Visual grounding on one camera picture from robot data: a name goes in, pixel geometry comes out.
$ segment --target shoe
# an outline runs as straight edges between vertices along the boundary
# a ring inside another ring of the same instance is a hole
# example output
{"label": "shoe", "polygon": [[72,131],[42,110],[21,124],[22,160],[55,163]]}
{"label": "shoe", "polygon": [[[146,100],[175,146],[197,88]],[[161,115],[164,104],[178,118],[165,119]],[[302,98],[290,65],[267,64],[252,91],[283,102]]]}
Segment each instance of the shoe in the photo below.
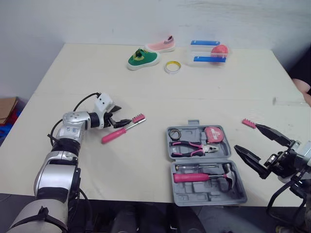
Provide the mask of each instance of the shoe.
{"label": "shoe", "polygon": [[167,40],[155,44],[145,45],[145,50],[150,52],[171,52],[175,50],[175,41],[172,35]]}
{"label": "shoe", "polygon": [[128,59],[127,68],[130,70],[137,70],[143,67],[151,67],[158,64],[159,61],[160,54],[158,52],[148,52],[138,49],[130,59]]}

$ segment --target pink tape measure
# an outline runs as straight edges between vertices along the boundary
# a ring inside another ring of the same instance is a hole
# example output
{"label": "pink tape measure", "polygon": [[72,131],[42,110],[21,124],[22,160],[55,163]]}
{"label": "pink tape measure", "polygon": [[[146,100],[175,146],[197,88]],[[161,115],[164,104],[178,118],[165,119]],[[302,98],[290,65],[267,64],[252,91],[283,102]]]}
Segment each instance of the pink tape measure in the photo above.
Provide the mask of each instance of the pink tape measure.
{"label": "pink tape measure", "polygon": [[209,143],[219,143],[224,139],[224,133],[217,127],[206,127],[204,132]]}

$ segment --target cardboard box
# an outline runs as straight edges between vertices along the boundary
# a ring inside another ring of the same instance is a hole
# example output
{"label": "cardboard box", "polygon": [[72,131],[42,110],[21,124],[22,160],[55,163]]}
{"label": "cardboard box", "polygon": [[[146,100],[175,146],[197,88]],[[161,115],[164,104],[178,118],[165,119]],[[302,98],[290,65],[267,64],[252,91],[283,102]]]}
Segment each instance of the cardboard box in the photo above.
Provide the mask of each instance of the cardboard box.
{"label": "cardboard box", "polygon": [[17,98],[0,99],[0,124],[5,124],[17,104]]}

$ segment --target screwdriver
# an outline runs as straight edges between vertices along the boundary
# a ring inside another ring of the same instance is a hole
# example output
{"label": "screwdriver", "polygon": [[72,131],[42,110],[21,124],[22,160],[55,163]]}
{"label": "screwdriver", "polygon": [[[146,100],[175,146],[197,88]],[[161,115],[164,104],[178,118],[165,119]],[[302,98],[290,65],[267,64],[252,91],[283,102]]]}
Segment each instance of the screwdriver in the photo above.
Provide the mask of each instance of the screwdriver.
{"label": "screwdriver", "polygon": [[206,165],[206,166],[183,166],[183,165],[176,165],[175,169],[178,171],[179,169],[197,169],[197,168],[206,168],[206,167],[218,167],[217,165]]}

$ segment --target gray plastic tool case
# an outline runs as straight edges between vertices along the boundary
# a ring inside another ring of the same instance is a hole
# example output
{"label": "gray plastic tool case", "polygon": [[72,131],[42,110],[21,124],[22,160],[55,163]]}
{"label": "gray plastic tool case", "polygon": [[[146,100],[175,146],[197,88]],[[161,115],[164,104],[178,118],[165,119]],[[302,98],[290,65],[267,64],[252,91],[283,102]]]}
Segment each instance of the gray plastic tool case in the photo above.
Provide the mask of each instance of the gray plastic tool case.
{"label": "gray plastic tool case", "polygon": [[[219,151],[213,153],[205,153],[204,156],[173,158],[172,153],[188,153],[193,151],[191,148],[184,146],[171,146],[170,142],[174,142],[169,137],[171,129],[178,129],[181,132],[181,138],[178,141],[201,142],[206,144],[207,137],[205,135],[205,127],[218,127],[224,133],[224,139],[220,143],[211,143],[211,145],[219,147]],[[171,165],[172,185],[174,202],[178,206],[195,206],[195,205],[233,205],[245,203],[247,201],[245,189],[242,184],[237,166],[234,162],[228,160],[231,156],[231,149],[226,138],[225,132],[220,125],[199,125],[199,120],[189,120],[188,126],[169,127],[166,132],[168,152],[171,159],[175,162]],[[173,179],[174,173],[207,173],[224,174],[223,164],[230,163],[231,170],[236,175],[236,183],[229,191],[223,191],[228,182],[225,178],[210,179],[205,182],[184,182],[175,183]],[[190,168],[178,169],[176,165],[183,166],[209,166],[216,165],[218,167]]]}

